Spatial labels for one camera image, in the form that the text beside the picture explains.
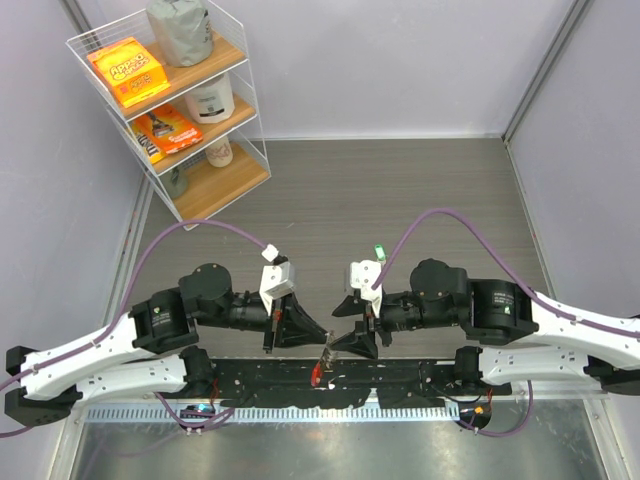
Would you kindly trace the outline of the keyring bunch with red tag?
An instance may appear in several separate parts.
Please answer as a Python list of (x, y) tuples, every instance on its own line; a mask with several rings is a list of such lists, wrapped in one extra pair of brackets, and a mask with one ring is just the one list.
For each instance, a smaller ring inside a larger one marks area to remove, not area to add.
[(326, 334), (324, 349), (311, 372), (310, 384), (312, 387), (318, 387), (320, 385), (324, 373), (331, 369), (332, 363), (336, 359), (336, 352), (331, 348), (334, 341), (335, 333), (331, 330)]

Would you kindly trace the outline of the key with green tag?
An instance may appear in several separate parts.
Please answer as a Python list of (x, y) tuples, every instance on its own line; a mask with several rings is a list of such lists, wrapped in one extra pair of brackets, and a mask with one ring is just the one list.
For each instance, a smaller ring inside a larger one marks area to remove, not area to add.
[(387, 261), (387, 253), (385, 248), (381, 244), (376, 244), (374, 246), (374, 253), (376, 256), (376, 260), (382, 264), (385, 264)]

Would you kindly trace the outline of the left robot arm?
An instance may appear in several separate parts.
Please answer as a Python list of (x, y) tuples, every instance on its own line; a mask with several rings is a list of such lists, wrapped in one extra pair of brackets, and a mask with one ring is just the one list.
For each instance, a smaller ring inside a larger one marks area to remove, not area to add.
[(48, 350), (9, 349), (5, 367), (15, 386), (5, 394), (4, 412), (33, 428), (122, 392), (203, 397), (215, 373), (196, 346), (200, 326), (258, 332), (265, 352), (327, 338), (295, 296), (290, 263), (264, 267), (258, 292), (234, 291), (225, 267), (203, 264), (113, 325)]

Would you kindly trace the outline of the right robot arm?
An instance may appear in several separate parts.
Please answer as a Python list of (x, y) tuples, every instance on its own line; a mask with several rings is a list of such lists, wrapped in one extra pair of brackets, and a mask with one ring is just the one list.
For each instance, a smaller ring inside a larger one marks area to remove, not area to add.
[(473, 394), (485, 385), (519, 381), (596, 384), (607, 393), (639, 393), (639, 320), (569, 306), (499, 279), (471, 279), (463, 268), (426, 259), (411, 272), (407, 291), (375, 287), (381, 266), (349, 267), (345, 300), (336, 317), (356, 315), (352, 332), (334, 351), (369, 359), (396, 332), (460, 327), (471, 346), (457, 350), (452, 380)]

